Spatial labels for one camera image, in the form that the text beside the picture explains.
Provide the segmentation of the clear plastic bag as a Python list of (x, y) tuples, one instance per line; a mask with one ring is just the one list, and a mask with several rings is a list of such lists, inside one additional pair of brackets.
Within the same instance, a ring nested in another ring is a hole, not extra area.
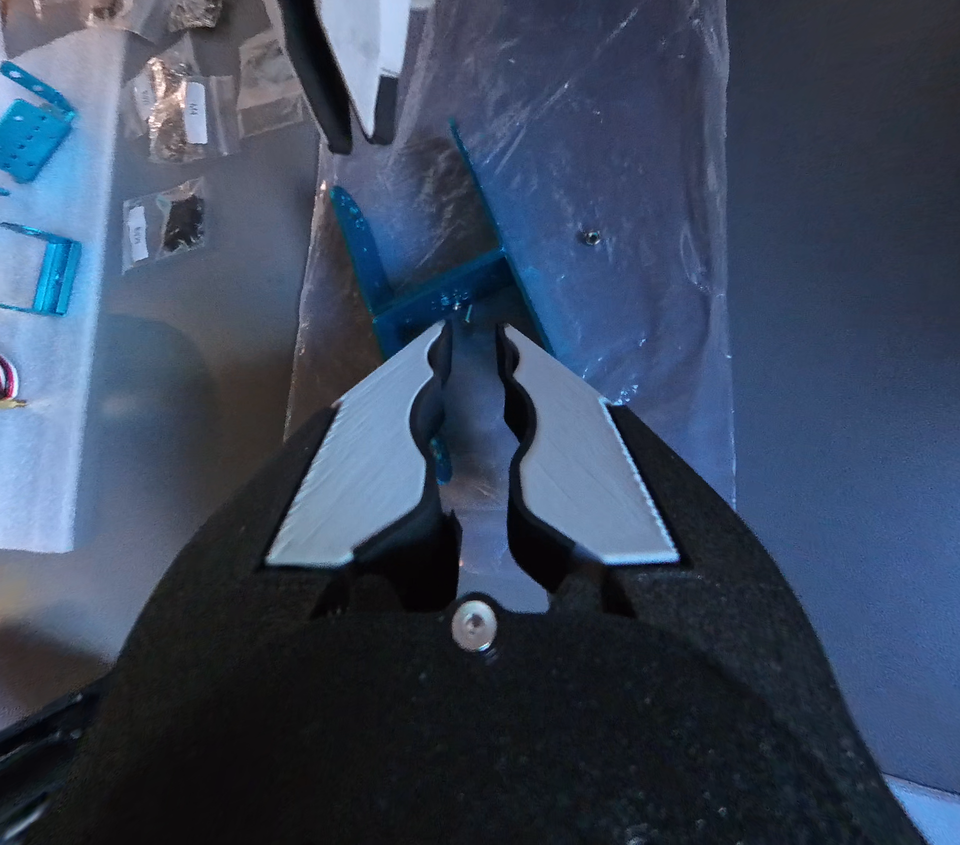
[(733, 500), (726, 12), (436, 0), (415, 17), (395, 141), (320, 154), (287, 431), (382, 360), (333, 187), (360, 206), (395, 287), (488, 247), (478, 206), (453, 191), (454, 120), (556, 357)]

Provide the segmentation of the blue metal bracket assembly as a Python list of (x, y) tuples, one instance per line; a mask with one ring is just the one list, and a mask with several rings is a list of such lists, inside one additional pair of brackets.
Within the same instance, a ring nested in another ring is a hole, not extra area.
[(369, 315), (382, 359), (388, 360), (429, 331), (449, 324), (445, 418), (429, 441), (440, 490), (446, 499), (465, 499), (468, 508), (492, 506), (506, 496), (510, 453), (517, 446), (502, 420), (503, 389), (498, 377), (498, 324), (513, 324), (534, 344), (553, 354), (518, 263), (505, 243), (495, 212), (454, 120), (449, 122), (459, 160), (453, 191), (459, 204), (477, 206), (479, 240), (467, 244), (467, 258), (407, 286), (391, 284), (370, 222), (342, 186), (328, 193), (359, 294)]

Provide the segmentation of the blue perforated long bracket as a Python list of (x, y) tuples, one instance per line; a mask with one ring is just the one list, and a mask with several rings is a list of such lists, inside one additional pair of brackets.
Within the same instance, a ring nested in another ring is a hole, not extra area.
[(4, 59), (2, 76), (29, 98), (16, 96), (1, 117), (1, 170), (18, 185), (32, 183), (72, 130), (76, 109), (34, 74)]

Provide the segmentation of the blue metal U bracket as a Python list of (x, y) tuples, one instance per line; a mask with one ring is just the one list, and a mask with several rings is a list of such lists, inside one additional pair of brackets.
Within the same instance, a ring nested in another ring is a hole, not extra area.
[(1, 223), (1, 309), (65, 316), (79, 261), (80, 242), (13, 222)]

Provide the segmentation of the scattered small clear hardware bags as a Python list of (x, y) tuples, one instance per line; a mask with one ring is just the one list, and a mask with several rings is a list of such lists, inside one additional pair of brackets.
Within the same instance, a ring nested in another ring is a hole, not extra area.
[(87, 27), (120, 31), (154, 46), (121, 89), (121, 116), (133, 139), (145, 136), (155, 164), (187, 165), (233, 155), (241, 139), (306, 121), (306, 97), (275, 33), (241, 43), (239, 80), (201, 71), (192, 37), (214, 31), (228, 0), (31, 0), (44, 8), (75, 3)]

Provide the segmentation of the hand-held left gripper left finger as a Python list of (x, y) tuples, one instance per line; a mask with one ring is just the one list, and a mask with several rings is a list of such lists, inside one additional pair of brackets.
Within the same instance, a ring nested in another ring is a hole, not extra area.
[(439, 535), (431, 442), (445, 419), (452, 329), (437, 322), (335, 403), (267, 566), (347, 566)]

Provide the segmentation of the white foam sheet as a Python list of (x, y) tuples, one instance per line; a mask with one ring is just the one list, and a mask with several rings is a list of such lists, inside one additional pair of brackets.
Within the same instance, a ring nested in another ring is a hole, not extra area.
[(3, 310), (2, 359), (26, 407), (2, 411), (2, 549), (72, 551), (109, 232), (126, 40), (87, 28), (13, 62), (60, 92), (77, 114), (33, 182), (2, 197), (2, 222), (81, 245), (69, 307), (47, 317)]

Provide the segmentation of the dark grey desk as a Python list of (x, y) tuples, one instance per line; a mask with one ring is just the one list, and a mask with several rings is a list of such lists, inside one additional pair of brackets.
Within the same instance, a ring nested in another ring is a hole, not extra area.
[[(882, 768), (958, 791), (958, 0), (726, 0), (738, 511)], [(66, 554), (2, 553), (2, 725), (103, 674), (287, 431), (321, 140), (116, 146)]]

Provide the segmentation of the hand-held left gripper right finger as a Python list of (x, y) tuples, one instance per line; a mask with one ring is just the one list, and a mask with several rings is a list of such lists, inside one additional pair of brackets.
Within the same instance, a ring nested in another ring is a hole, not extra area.
[(558, 565), (677, 565), (681, 554), (604, 395), (510, 324), (497, 358), (510, 461), (510, 542), (542, 541)]

